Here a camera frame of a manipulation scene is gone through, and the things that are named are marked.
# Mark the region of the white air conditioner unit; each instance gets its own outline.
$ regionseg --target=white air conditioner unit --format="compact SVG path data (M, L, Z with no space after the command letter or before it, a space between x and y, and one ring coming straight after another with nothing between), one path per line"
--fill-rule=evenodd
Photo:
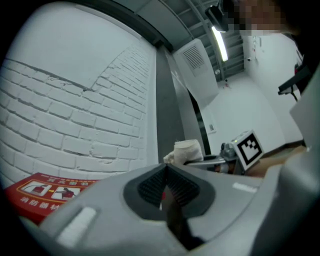
M185 84L198 104L210 103L218 94L218 84L206 49L199 39L194 39L173 57Z

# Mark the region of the air vent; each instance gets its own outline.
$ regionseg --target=air vent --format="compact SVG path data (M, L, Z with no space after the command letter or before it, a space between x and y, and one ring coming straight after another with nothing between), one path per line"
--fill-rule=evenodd
M197 46L191 46L182 54L195 77L199 76L200 74L208 70L205 61L201 56Z

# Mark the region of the person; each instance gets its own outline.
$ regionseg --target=person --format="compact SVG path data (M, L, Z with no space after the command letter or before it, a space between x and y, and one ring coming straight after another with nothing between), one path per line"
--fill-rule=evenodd
M241 30L290 34L303 56L297 71L305 67L310 71L308 77L296 83L302 95L320 62L319 46L313 30L313 25L318 24L318 8L296 0L223 0L222 7ZM304 151L306 145L303 143L286 157L262 158L246 174L264 177L269 167L284 164L289 157Z

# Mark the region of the dark doorway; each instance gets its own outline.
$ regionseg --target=dark doorway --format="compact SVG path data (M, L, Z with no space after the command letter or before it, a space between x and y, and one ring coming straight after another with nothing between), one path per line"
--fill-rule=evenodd
M189 90L188 90L188 92L189 92L189 95L190 95L190 98L191 98L191 102L192 102L192 106L193 106L193 109L194 109L194 112L195 112L195 115L196 115L196 119L198 121L198 125L199 125L199 128L200 128L205 155L206 156L211 155L208 135L207 135L207 132L206 132L205 123L204 123L204 120L202 118L198 103L197 103L196 99L192 96L192 94L190 93Z

